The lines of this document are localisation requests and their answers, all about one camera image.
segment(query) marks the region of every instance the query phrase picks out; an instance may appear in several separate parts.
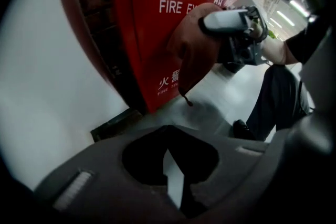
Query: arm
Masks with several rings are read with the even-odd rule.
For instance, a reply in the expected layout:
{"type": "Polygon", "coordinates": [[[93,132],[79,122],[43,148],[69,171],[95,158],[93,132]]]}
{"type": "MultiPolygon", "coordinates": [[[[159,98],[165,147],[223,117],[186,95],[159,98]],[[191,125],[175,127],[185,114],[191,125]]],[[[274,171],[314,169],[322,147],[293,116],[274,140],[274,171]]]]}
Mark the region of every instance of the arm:
{"type": "Polygon", "coordinates": [[[263,41],[262,50],[262,55],[277,65],[290,65],[291,63],[298,62],[290,52],[285,41],[272,39],[270,36],[267,36],[263,41]]]}

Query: hand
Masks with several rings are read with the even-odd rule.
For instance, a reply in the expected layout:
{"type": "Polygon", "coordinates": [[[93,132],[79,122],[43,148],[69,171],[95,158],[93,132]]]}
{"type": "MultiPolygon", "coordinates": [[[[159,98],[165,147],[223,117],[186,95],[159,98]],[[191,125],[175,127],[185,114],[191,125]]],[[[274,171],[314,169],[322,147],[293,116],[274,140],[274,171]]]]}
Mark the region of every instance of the hand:
{"type": "Polygon", "coordinates": [[[251,33],[250,33],[250,37],[253,39],[258,39],[259,37],[261,37],[262,33],[263,33],[263,29],[261,28],[260,25],[258,25],[255,22],[251,23],[251,27],[254,29],[251,33]]]}
{"type": "Polygon", "coordinates": [[[204,34],[198,20],[221,8],[213,3],[203,3],[191,10],[170,37],[167,50],[182,59],[178,90],[184,96],[211,70],[218,59],[223,43],[220,37],[204,34]]]}

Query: black shoe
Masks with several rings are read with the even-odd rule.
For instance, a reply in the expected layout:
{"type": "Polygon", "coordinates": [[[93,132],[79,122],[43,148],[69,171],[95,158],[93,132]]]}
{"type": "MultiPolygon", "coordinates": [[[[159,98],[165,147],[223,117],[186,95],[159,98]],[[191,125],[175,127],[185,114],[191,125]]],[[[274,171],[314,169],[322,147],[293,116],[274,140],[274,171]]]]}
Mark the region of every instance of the black shoe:
{"type": "Polygon", "coordinates": [[[233,123],[233,136],[239,139],[256,140],[253,133],[242,120],[233,123]]]}
{"type": "Polygon", "coordinates": [[[233,62],[223,62],[223,66],[229,70],[231,73],[235,74],[237,73],[240,69],[242,69],[245,65],[240,65],[238,63],[233,63],[233,62]]]}

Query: ceiling light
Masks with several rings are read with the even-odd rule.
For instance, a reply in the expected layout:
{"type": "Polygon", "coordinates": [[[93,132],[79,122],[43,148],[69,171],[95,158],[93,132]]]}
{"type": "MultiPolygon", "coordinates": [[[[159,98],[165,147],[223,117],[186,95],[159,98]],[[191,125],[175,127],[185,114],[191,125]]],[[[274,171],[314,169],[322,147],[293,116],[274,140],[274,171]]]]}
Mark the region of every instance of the ceiling light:
{"type": "Polygon", "coordinates": [[[282,18],[284,18],[291,26],[295,26],[295,24],[290,20],[290,19],[288,19],[288,17],[285,15],[285,14],[283,14],[282,12],[280,12],[280,11],[277,11],[277,13],[282,17],[282,18]]]}
{"type": "Polygon", "coordinates": [[[279,25],[276,21],[274,21],[272,18],[271,18],[272,22],[274,22],[277,26],[279,26],[280,28],[282,28],[281,25],[279,25]]]}
{"type": "Polygon", "coordinates": [[[304,7],[302,7],[299,3],[297,3],[295,0],[290,1],[290,4],[296,8],[300,13],[302,13],[304,15],[304,17],[308,17],[309,16],[309,12],[306,11],[306,9],[304,7]]]}

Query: black pants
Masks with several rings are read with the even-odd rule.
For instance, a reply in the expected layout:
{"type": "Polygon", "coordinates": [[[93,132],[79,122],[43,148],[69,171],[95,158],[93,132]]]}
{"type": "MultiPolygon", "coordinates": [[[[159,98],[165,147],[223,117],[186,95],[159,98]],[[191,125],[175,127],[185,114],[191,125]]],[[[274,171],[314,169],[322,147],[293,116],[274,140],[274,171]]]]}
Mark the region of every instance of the black pants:
{"type": "Polygon", "coordinates": [[[309,112],[307,91],[285,67],[273,65],[267,69],[263,85],[246,124],[256,140],[264,141],[276,125],[277,131],[291,127],[309,112]]]}

